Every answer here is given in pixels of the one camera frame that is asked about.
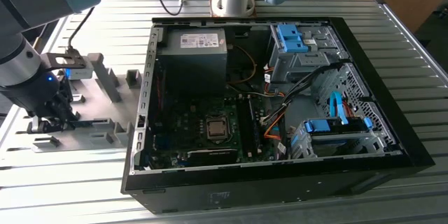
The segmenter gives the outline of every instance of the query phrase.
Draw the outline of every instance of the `slotted table surface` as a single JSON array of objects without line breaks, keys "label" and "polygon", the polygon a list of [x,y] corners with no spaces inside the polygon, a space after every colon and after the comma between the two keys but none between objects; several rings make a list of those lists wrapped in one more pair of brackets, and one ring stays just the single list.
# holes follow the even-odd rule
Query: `slotted table surface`
[{"label": "slotted table surface", "polygon": [[[165,2],[175,11],[177,0]],[[179,16],[207,16],[207,11],[207,0],[187,0]],[[354,197],[154,216],[119,193],[125,149],[34,154],[10,132],[19,123],[13,106],[0,129],[1,223],[448,223],[448,78],[386,5],[257,1],[257,15],[345,19],[435,166]],[[73,45],[82,55],[101,52],[115,74],[142,69],[150,19],[162,16],[157,0],[102,0]],[[45,51],[63,51],[82,17],[59,20]]]}]

